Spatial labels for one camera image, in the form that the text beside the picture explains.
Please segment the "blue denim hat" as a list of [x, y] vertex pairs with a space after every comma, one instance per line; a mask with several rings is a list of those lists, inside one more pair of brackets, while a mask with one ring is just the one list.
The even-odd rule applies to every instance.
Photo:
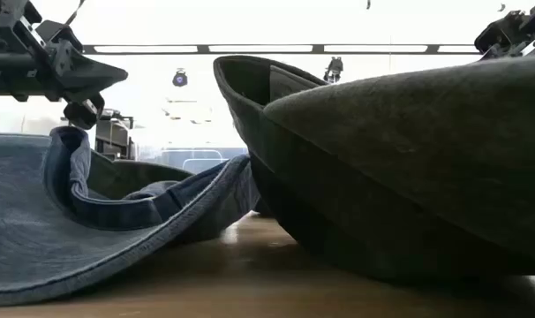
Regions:
[[0, 306], [70, 294], [170, 243], [212, 239], [259, 199], [247, 155], [122, 199], [89, 189], [95, 157], [110, 160], [72, 126], [0, 133]]

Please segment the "overhead bar with light strips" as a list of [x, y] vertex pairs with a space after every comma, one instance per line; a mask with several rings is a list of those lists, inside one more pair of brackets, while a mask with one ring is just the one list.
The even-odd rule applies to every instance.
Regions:
[[85, 44], [88, 55], [338, 54], [338, 55], [474, 55], [465, 44]]

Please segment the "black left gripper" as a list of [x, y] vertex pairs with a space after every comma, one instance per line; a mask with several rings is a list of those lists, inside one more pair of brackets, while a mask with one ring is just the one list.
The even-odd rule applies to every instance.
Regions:
[[[70, 26], [77, 14], [63, 24]], [[99, 93], [126, 80], [128, 73], [85, 57], [67, 40], [45, 42], [35, 31], [44, 20], [31, 0], [0, 0], [0, 95], [19, 102], [31, 95], [64, 99], [68, 121], [89, 130], [105, 105]]]

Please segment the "clear plastic bin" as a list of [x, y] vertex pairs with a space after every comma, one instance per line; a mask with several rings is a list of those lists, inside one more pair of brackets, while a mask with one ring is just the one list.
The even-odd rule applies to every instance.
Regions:
[[136, 160], [167, 165], [191, 173], [199, 173], [233, 157], [246, 155], [247, 153], [247, 148], [139, 147], [136, 153]]

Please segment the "black storage shelf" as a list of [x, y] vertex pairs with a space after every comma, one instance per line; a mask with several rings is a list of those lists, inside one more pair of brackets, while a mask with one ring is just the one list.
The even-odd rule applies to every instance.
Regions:
[[124, 116], [119, 110], [104, 109], [96, 124], [96, 152], [110, 160], [135, 160], [135, 144], [130, 135], [134, 127], [132, 116]]

